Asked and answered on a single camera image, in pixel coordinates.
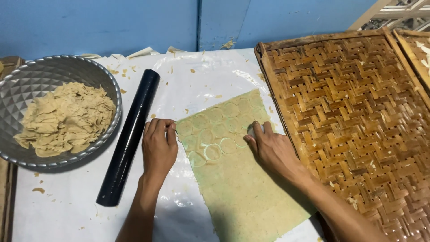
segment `dough scrap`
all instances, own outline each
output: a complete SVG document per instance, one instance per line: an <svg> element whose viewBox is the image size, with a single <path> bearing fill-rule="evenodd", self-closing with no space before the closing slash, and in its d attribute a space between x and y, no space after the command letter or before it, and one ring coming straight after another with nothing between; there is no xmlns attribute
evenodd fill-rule
<svg viewBox="0 0 430 242"><path fill-rule="evenodd" d="M14 138L26 149L32 145L39 157L78 153L108 129L114 110L102 87L70 82L34 98L22 119L24 129Z"/></svg>
<svg viewBox="0 0 430 242"><path fill-rule="evenodd" d="M258 89L177 122L179 140L221 242L271 242L316 211L303 194L256 162L243 139L254 120L270 120Z"/></svg>

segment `bamboo tray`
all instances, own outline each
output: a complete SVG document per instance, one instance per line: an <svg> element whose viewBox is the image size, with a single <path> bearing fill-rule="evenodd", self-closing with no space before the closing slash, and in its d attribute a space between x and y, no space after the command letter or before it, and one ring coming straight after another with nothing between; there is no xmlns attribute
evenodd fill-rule
<svg viewBox="0 0 430 242"><path fill-rule="evenodd" d="M17 56L0 58L0 80L24 63ZM18 167L0 158L0 242L12 240L13 207Z"/></svg>
<svg viewBox="0 0 430 242"><path fill-rule="evenodd" d="M430 33L403 29L394 30L393 33L399 41L400 48L403 50L415 73L418 75L418 79L421 80L427 93L430 93L429 71L421 62L421 60L427 61L427 53L417 47L416 44L416 41L418 41L423 43L425 47L430 48Z"/></svg>
<svg viewBox="0 0 430 242"><path fill-rule="evenodd" d="M390 241L430 241L430 99L388 29L255 54L301 162Z"/></svg>

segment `finger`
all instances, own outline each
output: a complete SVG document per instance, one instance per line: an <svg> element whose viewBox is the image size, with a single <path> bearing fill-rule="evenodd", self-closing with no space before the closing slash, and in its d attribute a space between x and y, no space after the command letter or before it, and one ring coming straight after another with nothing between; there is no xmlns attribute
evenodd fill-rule
<svg viewBox="0 0 430 242"><path fill-rule="evenodd" d="M178 143L176 142L176 124L173 123L167 129L167 143L171 148L177 148Z"/></svg>
<svg viewBox="0 0 430 242"><path fill-rule="evenodd" d="M248 145L249 145L249 147L251 147L251 150L255 154L258 154L258 146L257 146L257 142L255 141L254 137L252 137L250 135L245 135L244 139L246 141L248 141Z"/></svg>
<svg viewBox="0 0 430 242"><path fill-rule="evenodd" d="M252 128L254 130L255 140L260 141L264 135L263 130L261 129L260 123L258 123L257 121L254 121L252 123Z"/></svg>
<svg viewBox="0 0 430 242"><path fill-rule="evenodd" d="M154 133L155 127L157 126L159 118L154 118L151 120L151 123L149 124L147 135L152 135Z"/></svg>
<svg viewBox="0 0 430 242"><path fill-rule="evenodd" d="M146 133L148 132L149 129L149 125L151 124L151 122L146 122L145 123L145 129L143 130L143 136L146 135Z"/></svg>
<svg viewBox="0 0 430 242"><path fill-rule="evenodd" d="M159 119L157 121L157 126L155 127L155 131L154 132L157 132L159 134L163 134L164 135L164 132L167 131L166 128L168 128L174 122L175 121L172 120L172 119L164 119L164 118Z"/></svg>
<svg viewBox="0 0 430 242"><path fill-rule="evenodd" d="M264 122L263 127L264 127L264 133L268 133L268 134L273 133L272 125L270 124L270 122Z"/></svg>

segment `silver bowl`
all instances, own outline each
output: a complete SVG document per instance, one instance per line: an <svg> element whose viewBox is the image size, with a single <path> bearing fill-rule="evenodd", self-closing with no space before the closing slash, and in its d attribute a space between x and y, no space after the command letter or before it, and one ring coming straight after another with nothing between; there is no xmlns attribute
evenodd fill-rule
<svg viewBox="0 0 430 242"><path fill-rule="evenodd" d="M22 132L20 121L33 98L42 97L63 83L80 82L104 88L116 105L109 128L77 154L41 158L35 150L21 147L13 138ZM121 92L113 75L102 65L79 56L51 56L27 62L0 81L0 157L28 168L50 168L76 162L102 146L114 131L121 116Z"/></svg>

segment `white plastic sheet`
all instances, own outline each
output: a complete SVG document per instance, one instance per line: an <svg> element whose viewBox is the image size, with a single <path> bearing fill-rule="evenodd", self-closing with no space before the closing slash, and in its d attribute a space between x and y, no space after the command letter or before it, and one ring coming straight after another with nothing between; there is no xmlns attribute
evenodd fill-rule
<svg viewBox="0 0 430 242"><path fill-rule="evenodd" d="M209 51L204 54L175 52L132 59L111 56L95 61L119 71L115 78L120 87L127 91L122 95L123 117L119 132L143 71L153 68L160 74L161 81L150 115L178 120L259 88L266 110L269 107L274 110L273 114L268 113L272 122L277 124L277 131L283 133L273 101L267 95L267 85L258 76L261 72L258 71L253 49ZM94 155L92 162L73 171L35 177L32 171L20 168L12 241L114 241L143 172L143 155L138 149L120 205L105 208L95 204L118 137L119 133L100 150L103 152ZM154 241L219 241L185 151L181 144L179 147L178 159L157 200ZM36 187L44 188L46 192L32 192ZM319 224L311 218L277 241L316 241L319 234L322 234Z"/></svg>

